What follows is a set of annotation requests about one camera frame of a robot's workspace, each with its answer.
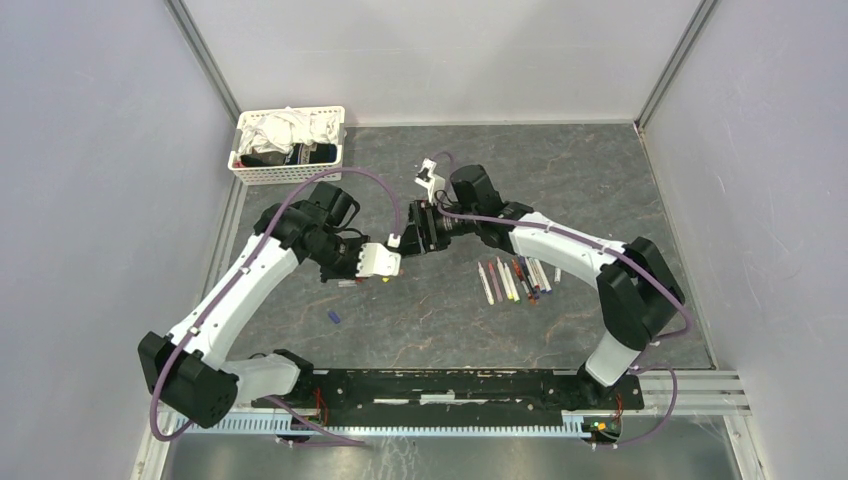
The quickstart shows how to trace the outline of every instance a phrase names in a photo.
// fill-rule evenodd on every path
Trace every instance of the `white plastic basket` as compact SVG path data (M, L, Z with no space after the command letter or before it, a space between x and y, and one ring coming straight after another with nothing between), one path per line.
M296 112L303 113L337 113L339 115L339 142L336 144L336 161L333 163L315 163L310 165L283 165L279 167L257 167L244 168L237 167L236 162L238 156L236 150L241 141L242 129L246 125L253 125L265 115L278 112L279 110L253 110L250 112L242 112L239 115L239 121L236 125L236 136L233 139L233 150L230 152L230 158L227 161L227 167L241 179L245 185L272 185L277 183L301 183L307 178L315 175L318 172L329 170L331 168L340 167L342 165L342 153L344 150L344 107L312 107L312 108L293 108ZM322 180L332 182L341 180L341 173L328 175Z

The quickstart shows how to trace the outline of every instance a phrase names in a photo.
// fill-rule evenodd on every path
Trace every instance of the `gray wall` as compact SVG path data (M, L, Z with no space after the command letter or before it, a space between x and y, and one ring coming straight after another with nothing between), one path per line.
M845 478L848 3L722 2L647 127L775 479Z
M127 478L231 126L161 1L4 1L0 45L0 478Z
M245 110L360 124L632 120L698 0L186 0Z

